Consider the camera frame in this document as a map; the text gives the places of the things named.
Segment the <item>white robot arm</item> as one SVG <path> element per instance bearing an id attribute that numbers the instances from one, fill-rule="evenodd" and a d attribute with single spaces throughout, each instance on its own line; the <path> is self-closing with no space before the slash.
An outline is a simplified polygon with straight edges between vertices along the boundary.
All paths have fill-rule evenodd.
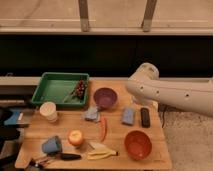
<path id="1" fill-rule="evenodd" d="M 139 104 L 153 100 L 213 117 L 213 78 L 199 81 L 161 80 L 153 64 L 143 63 L 128 78 L 125 88 Z"/>

